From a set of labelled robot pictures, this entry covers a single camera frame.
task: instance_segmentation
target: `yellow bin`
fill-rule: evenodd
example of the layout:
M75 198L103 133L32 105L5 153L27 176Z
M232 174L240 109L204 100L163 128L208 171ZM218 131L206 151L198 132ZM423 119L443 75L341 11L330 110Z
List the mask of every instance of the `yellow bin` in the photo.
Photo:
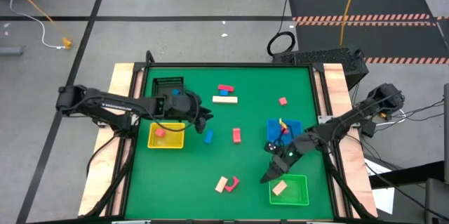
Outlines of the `yellow bin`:
M167 129L183 129L184 123L161 123ZM172 132L166 130L163 137L157 136L156 129L160 129L157 123L152 123L149 127L148 148L163 148L163 149L181 149L184 147L184 130L180 132Z

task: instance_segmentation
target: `blue block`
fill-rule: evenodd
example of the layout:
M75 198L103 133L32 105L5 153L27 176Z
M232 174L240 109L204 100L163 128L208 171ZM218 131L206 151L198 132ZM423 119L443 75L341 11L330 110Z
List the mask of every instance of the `blue block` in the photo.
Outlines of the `blue block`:
M283 123L285 123L287 126L291 126L291 129L293 131L293 137L296 137L302 133L302 123L301 121L295 121L291 119L283 119ZM269 142L273 142L279 137L279 134L281 133L281 125L279 124L279 119L268 119L267 120L267 140ZM287 134L283 134L281 136L282 142L287 145L290 144L292 141L292 136L290 134L290 129L288 129Z
M208 130L206 138L204 138L204 143L205 144L210 144L212 142L212 136L213 136L213 131L212 130Z
M173 90L171 90L171 93L172 93L173 95L180 95L180 94L181 94L181 91L178 90L178 89L173 89Z

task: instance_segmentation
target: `white paper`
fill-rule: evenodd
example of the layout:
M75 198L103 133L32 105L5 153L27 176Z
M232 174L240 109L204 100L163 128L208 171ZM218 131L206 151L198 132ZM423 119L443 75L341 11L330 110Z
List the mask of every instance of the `white paper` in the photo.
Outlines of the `white paper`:
M368 159L365 159L366 165L373 169L377 174L390 172L390 169L387 169L379 164L376 164ZM366 167L368 171L368 175L375 175L368 167ZM394 203L394 188L385 188L385 189L376 189L373 190L374 203L376 208L382 210L386 213L393 214L393 203Z

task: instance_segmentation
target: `black ring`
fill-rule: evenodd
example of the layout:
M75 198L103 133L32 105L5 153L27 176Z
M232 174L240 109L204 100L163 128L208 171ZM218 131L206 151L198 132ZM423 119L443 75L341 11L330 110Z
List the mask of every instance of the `black ring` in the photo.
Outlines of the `black ring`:
M280 32L280 33L277 33L277 34L276 34L276 35L269 41L269 43L268 43L268 45L267 45L267 52L268 52L268 54L269 54L270 56L273 56L273 53L272 53L272 44L273 44L273 42L276 41L276 39L278 39L279 37L281 37L281 36L283 36L283 35L287 35L287 36L289 36L289 37L292 39L292 42L291 42L290 46L289 46L284 52L290 52L290 51L292 51L293 48L295 47L295 44L296 44L296 41L295 41L295 35L294 35L292 32L287 31L287 32Z

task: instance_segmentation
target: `wooden board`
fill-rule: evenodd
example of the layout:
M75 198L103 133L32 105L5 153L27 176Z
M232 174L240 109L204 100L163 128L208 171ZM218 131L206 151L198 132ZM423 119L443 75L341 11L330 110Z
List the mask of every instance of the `wooden board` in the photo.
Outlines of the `wooden board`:
M117 63L112 74L111 84L109 87L110 93L119 95L128 95L130 82L133 73L133 63ZM344 114L351 109L351 101L344 78L344 72L341 65L327 64L324 65L326 83L328 85L328 92L330 96L330 104L333 114L335 116ZM314 74L316 80L317 93L320 102L320 110L322 114L326 113L324 105L323 91L319 74ZM135 97L139 96L140 84L142 83L142 74L139 73L135 92ZM358 133L355 129L349 132L349 135L358 139ZM98 149L107 140L112 137L110 129L100 129L97 136L95 149ZM105 190L108 188L112 180L112 172L114 170L114 163L118 150L119 142L115 140L108 147L104 149L92 162L91 171L86 181L83 199L79 214L85 214L92 209L92 207L101 198ZM122 161L127 156L129 148L129 141L125 144L125 152ZM363 152L360 144L356 143L354 139L349 137L344 138L340 143L342 153L342 162L344 166L344 173L347 179L348 186L352 192L357 196L358 200L366 207L366 209L377 216L377 211L374 205L373 194L366 171L366 165L363 157ZM337 205L340 216L344 216L344 207L342 203L341 190L335 184ZM116 204L113 206L113 214L119 213L119 205L121 201L121 192L123 190L122 184L117 188L115 195Z

